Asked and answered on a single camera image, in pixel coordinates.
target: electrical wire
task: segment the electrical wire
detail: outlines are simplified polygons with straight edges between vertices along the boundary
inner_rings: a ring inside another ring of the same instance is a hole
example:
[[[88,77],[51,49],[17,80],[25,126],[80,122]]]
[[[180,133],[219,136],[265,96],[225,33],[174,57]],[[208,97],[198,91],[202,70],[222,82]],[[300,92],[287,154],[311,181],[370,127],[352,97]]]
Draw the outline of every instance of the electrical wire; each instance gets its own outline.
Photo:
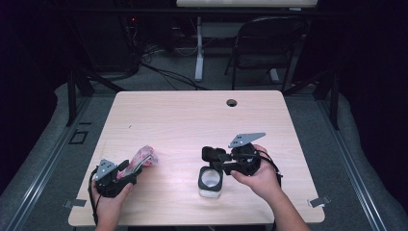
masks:
[[[167,78],[170,78],[170,79],[173,79],[173,80],[182,82],[182,83],[184,83],[184,84],[186,84],[186,85],[192,86],[192,87],[195,88],[195,90],[210,90],[210,89],[207,89],[207,88],[198,86],[193,80],[191,80],[191,79],[190,79],[189,77],[187,77],[187,76],[184,76],[184,75],[181,75],[181,74],[178,74],[178,73],[169,71],[169,70],[159,69],[159,68],[156,68],[156,67],[151,66],[151,65],[149,65],[149,64],[141,63],[141,66],[144,66],[144,67],[146,67],[146,68],[148,68],[148,69],[150,69],[150,70],[153,70],[153,71],[159,73],[161,76],[163,76],[163,77],[167,80],[167,82],[168,82],[175,90],[177,90],[177,88],[175,88],[175,87],[168,81]]]

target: table leg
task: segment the table leg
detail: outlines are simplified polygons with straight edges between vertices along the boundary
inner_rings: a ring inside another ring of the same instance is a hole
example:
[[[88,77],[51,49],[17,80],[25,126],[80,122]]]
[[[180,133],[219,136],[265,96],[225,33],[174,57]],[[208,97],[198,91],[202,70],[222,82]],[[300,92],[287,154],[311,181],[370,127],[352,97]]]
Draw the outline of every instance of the table leg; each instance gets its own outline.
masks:
[[[195,66],[195,81],[201,82],[203,80],[203,40],[201,34],[201,17],[197,18],[197,64]]]

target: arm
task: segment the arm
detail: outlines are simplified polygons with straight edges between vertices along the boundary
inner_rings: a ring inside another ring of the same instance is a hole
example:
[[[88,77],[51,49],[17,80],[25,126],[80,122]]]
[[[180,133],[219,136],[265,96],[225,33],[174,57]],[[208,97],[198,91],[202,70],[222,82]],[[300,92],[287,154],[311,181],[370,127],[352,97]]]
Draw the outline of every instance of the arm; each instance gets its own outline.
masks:
[[[96,231],[113,231],[116,229],[120,219],[123,201],[126,199],[133,185],[127,184],[122,192],[115,198],[101,196],[97,189],[95,181],[92,181],[92,196],[97,203],[96,213],[98,215],[98,224]]]
[[[254,145],[257,150],[267,152],[262,146]],[[278,230],[310,230],[289,198],[279,187],[273,166],[262,161],[260,168],[252,176],[237,171],[231,175],[240,183],[247,185],[262,197],[272,209]]]

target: human hand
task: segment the human hand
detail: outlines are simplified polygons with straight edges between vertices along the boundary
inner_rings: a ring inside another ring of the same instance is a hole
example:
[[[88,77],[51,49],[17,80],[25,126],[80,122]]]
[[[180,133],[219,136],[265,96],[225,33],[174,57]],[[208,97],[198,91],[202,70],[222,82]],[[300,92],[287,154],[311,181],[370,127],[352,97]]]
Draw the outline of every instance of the human hand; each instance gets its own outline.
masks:
[[[120,219],[123,201],[132,190],[133,184],[127,184],[123,190],[114,198],[104,197],[98,193],[96,182],[92,181],[92,197],[97,204],[96,214],[98,215],[98,224],[96,230],[115,230]]]
[[[268,153],[266,149],[258,144],[254,144],[256,150],[266,158]],[[271,201],[282,193],[279,183],[276,179],[275,169],[267,161],[262,160],[259,169],[251,176],[246,176],[238,171],[232,170],[231,175],[240,183],[245,184],[257,195],[266,201]]]

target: finger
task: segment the finger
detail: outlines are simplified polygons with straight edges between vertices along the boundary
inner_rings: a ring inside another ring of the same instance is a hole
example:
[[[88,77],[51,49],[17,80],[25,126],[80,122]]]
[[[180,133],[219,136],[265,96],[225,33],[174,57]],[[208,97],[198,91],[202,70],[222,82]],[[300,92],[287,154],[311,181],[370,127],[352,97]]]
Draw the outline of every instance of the finger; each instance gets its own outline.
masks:
[[[126,197],[128,196],[128,194],[130,193],[130,191],[132,190],[132,188],[133,188],[133,184],[132,184],[132,183],[127,184],[127,185],[123,188],[122,192],[120,192],[120,194],[117,195],[116,197],[117,197],[120,201],[125,200]]]
[[[91,183],[90,188],[91,188],[91,190],[92,190],[92,196],[93,196],[93,198],[99,197],[98,190],[96,189],[96,181],[95,181],[95,180],[92,180],[92,183]]]
[[[248,176],[245,176],[242,173],[240,173],[238,171],[235,171],[235,170],[231,171],[231,175],[232,175],[232,177],[234,177],[241,184],[247,185],[247,177]]]
[[[256,150],[264,151],[264,152],[268,153],[267,150],[264,147],[262,147],[261,145],[259,145],[259,144],[254,144],[254,147],[255,147]]]

